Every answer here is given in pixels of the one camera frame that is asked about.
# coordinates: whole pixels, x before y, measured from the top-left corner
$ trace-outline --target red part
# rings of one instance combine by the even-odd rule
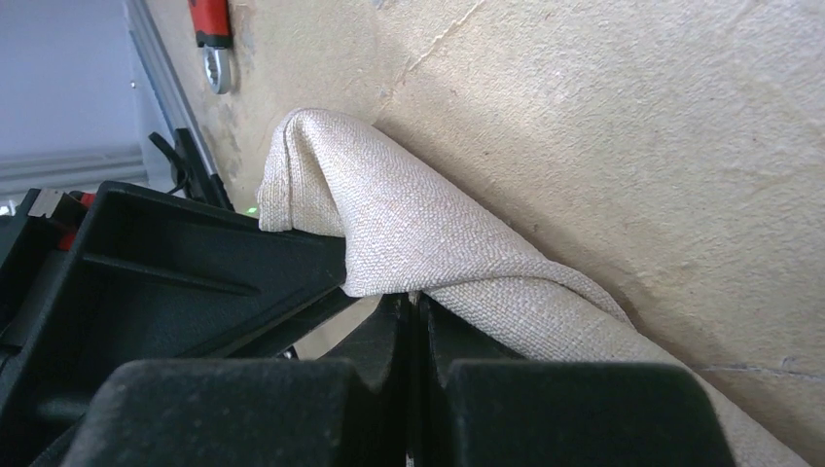
[[[91,207],[91,204],[94,202],[95,198],[97,198],[97,193],[83,193],[80,197],[80,204],[88,209]]]
[[[198,47],[203,47],[204,40],[207,46],[213,46],[208,42],[210,36],[232,38],[227,0],[189,0],[189,13],[192,14],[192,23],[195,25]]]
[[[95,198],[97,198],[97,193],[83,193],[83,195],[80,196],[80,204],[85,206],[86,209],[89,209]],[[77,231],[64,233],[60,238],[60,242],[57,244],[57,249],[60,251],[69,251],[72,243],[75,241],[75,236],[77,236]]]

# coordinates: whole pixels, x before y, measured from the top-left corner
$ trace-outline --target beige fabric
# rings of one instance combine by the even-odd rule
[[[301,110],[276,129],[258,192],[261,228],[345,236],[353,296],[422,289],[537,359],[679,362],[638,334],[594,282],[544,258],[391,139]],[[708,392],[740,465],[806,465],[725,396]]]

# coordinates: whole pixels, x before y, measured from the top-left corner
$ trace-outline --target red handle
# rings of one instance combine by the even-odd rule
[[[198,47],[228,49],[232,46],[230,8],[227,0],[189,0]]]

